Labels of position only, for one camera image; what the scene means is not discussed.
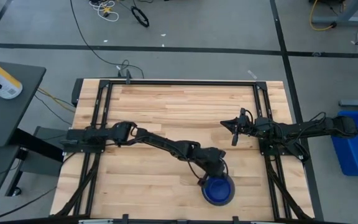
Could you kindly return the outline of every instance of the yellow cable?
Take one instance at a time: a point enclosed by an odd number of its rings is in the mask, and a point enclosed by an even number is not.
[[[311,23],[311,18],[313,17],[313,11],[314,11],[314,8],[316,7],[317,2],[318,2],[318,0],[315,0],[315,1],[314,1],[313,7],[311,8],[311,11],[310,11],[310,15],[309,15],[309,24],[310,24],[310,27],[311,27],[312,29],[314,29],[315,31],[324,31],[324,30],[329,30],[329,29],[333,28],[332,26],[329,26],[329,27],[325,27],[325,28],[319,29],[319,28],[315,28],[315,27],[313,26],[313,24]]]
[[[59,102],[54,96],[52,96],[50,93],[48,93],[47,91],[38,88],[41,92],[45,93],[47,96],[49,96],[54,102],[56,102],[57,104],[59,104],[62,108],[65,108],[66,110],[75,113],[72,109],[66,107],[66,105],[64,105],[63,103]]]

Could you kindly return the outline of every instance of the bottle label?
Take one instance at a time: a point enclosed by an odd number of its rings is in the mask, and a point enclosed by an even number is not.
[[[16,88],[20,88],[20,82],[13,78],[10,74],[8,74],[4,69],[0,67],[0,75],[3,76],[7,81],[12,83],[12,85],[16,86]]]

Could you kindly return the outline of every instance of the black table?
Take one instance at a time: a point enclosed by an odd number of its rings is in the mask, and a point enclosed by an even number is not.
[[[17,128],[46,69],[4,62],[0,62],[0,66],[23,84],[23,91],[16,98],[0,98],[0,172],[8,171],[15,159],[19,159],[6,192],[6,196],[12,196],[23,172],[58,175],[63,156],[60,148]],[[6,176],[7,172],[0,174],[0,188]]]

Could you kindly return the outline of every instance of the blue bowl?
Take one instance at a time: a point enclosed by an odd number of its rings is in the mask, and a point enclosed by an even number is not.
[[[223,178],[208,177],[201,191],[209,203],[223,206],[233,199],[236,188],[233,180],[225,175]]]

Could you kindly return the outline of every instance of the black ring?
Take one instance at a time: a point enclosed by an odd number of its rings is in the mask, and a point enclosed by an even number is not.
[[[142,21],[142,19],[140,19],[139,16],[137,16],[137,14],[135,13],[135,11],[137,11],[144,19],[144,21]],[[132,6],[131,7],[131,12],[132,14],[134,15],[134,17],[136,18],[136,20],[142,24],[142,26],[144,27],[149,27],[150,26],[150,23],[149,23],[149,19],[147,18],[147,16],[142,12],[142,10],[140,10],[139,8],[135,7],[135,6]]]

